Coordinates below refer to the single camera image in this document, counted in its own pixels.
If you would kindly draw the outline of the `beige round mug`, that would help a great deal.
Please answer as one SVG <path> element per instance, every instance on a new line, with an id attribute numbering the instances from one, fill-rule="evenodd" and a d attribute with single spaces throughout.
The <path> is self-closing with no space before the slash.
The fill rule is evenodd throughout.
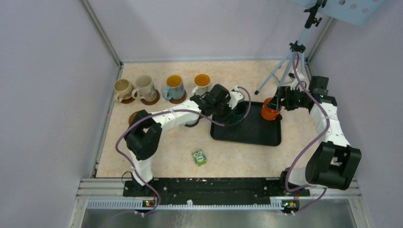
<path id="1" fill-rule="evenodd" d="M 114 83 L 114 102 L 121 103 L 122 100 L 129 99 L 131 97 L 134 98 L 133 90 L 134 86 L 130 81 L 126 79 L 117 80 Z"/>

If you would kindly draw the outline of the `plain white mug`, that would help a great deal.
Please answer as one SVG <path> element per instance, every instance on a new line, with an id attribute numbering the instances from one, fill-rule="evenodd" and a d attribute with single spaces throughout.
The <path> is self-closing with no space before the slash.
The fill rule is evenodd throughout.
<path id="1" fill-rule="evenodd" d="M 194 121 L 188 121 L 188 122 L 186 122 L 185 124 L 186 125 L 194 125 L 194 124 L 196 124 L 197 123 L 197 120 L 194 120 Z"/>

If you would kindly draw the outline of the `blue mug yellow inside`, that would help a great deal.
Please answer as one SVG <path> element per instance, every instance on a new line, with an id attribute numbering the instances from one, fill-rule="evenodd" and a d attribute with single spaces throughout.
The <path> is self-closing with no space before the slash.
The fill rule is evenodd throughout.
<path id="1" fill-rule="evenodd" d="M 163 90 L 163 98 L 167 101 L 170 99 L 181 99 L 184 95 L 183 80 L 179 75 L 171 75 L 166 79 L 166 88 Z"/>

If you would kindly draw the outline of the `white mug yellow inside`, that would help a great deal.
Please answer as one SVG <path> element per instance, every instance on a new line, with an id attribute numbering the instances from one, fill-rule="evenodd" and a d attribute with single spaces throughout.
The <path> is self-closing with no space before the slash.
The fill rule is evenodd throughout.
<path id="1" fill-rule="evenodd" d="M 209 91 L 211 78 L 207 74 L 198 74 L 195 76 L 193 82 L 194 88 L 192 89 L 191 96 L 204 95 Z"/>

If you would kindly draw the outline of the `dark green mug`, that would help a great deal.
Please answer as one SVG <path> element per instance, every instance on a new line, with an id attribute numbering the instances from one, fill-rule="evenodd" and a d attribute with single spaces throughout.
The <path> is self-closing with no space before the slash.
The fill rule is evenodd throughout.
<path id="1" fill-rule="evenodd" d="M 242 103 L 238 103 L 229 117 L 228 124 L 237 124 L 238 122 L 240 122 L 244 118 L 248 106 L 249 103 L 245 101 Z"/>

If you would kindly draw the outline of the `black serving tray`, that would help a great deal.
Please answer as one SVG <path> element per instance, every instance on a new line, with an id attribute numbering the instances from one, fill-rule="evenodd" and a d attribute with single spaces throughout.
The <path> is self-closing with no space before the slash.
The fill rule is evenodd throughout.
<path id="1" fill-rule="evenodd" d="M 264 146 L 280 145 L 282 116 L 267 121 L 260 114 L 262 106 L 262 102 L 252 101 L 248 116 L 235 126 L 222 127 L 212 123 L 210 136 L 219 141 Z"/>

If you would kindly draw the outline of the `black mug orange inside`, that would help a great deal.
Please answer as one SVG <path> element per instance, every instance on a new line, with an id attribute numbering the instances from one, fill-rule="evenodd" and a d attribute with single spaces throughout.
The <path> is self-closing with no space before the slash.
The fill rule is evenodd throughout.
<path id="1" fill-rule="evenodd" d="M 263 119 L 267 120 L 267 121 L 274 121 L 276 120 L 276 118 L 280 115 L 280 110 L 279 111 L 275 111 L 271 108 L 267 107 L 267 104 L 272 100 L 272 97 L 267 98 L 263 105 L 262 105 L 262 109 L 261 109 L 261 116 Z"/>

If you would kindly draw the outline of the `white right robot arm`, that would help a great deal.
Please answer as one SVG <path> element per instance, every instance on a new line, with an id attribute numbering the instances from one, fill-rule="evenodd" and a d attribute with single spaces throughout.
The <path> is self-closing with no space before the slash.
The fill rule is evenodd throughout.
<path id="1" fill-rule="evenodd" d="M 313 76 L 308 88 L 301 73 L 290 86 L 279 86 L 267 107 L 276 111 L 306 108 L 316 124 L 318 136 L 310 142 L 291 166 L 282 172 L 279 191 L 291 196 L 306 187 L 323 186 L 330 189 L 349 188 L 362 158 L 341 129 L 337 116 L 337 101 L 328 95 L 329 79 Z"/>

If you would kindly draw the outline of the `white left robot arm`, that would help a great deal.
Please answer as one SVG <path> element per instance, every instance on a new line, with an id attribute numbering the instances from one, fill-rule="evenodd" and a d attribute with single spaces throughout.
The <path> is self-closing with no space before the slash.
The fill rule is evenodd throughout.
<path id="1" fill-rule="evenodd" d="M 231 126 L 231 115 L 246 97 L 250 95 L 241 86 L 228 90 L 216 84 L 211 91 L 202 95 L 193 94 L 172 108 L 153 113 L 146 110 L 139 111 L 120 137 L 121 140 L 125 140 L 132 156 L 130 163 L 136 181 L 134 190 L 140 196 L 147 196 L 152 192 L 151 160 L 157 151 L 163 132 L 180 125 L 196 124 L 200 118 L 205 118 L 218 126 Z"/>

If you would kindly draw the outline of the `tall cream patterned mug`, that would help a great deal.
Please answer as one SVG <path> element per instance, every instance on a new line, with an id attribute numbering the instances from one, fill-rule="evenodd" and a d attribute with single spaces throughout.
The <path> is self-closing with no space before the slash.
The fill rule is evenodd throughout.
<path id="1" fill-rule="evenodd" d="M 134 98 L 139 97 L 146 101 L 152 101 L 157 96 L 153 79 L 149 75 L 140 75 L 134 80 Z"/>

